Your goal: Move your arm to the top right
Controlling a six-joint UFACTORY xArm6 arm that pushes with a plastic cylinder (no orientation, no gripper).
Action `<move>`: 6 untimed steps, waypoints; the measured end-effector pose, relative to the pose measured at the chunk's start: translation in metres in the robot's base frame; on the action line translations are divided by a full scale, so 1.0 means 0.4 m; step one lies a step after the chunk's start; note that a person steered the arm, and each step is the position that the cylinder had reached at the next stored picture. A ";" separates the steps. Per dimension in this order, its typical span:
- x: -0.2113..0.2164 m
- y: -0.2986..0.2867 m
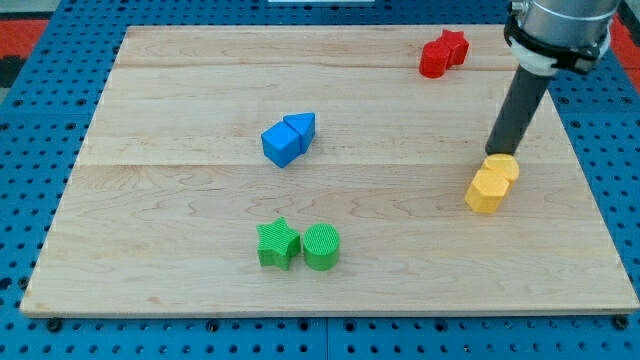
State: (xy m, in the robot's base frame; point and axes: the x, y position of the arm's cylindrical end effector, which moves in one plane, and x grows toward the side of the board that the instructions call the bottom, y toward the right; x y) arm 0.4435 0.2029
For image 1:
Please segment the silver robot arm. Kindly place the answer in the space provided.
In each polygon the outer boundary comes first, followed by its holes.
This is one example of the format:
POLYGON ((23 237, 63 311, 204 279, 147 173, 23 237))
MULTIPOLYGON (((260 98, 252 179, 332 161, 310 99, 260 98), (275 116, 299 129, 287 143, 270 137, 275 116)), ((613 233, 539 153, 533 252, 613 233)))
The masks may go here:
POLYGON ((551 77, 591 72, 611 43, 620 0, 512 0, 504 38, 519 66, 551 77))

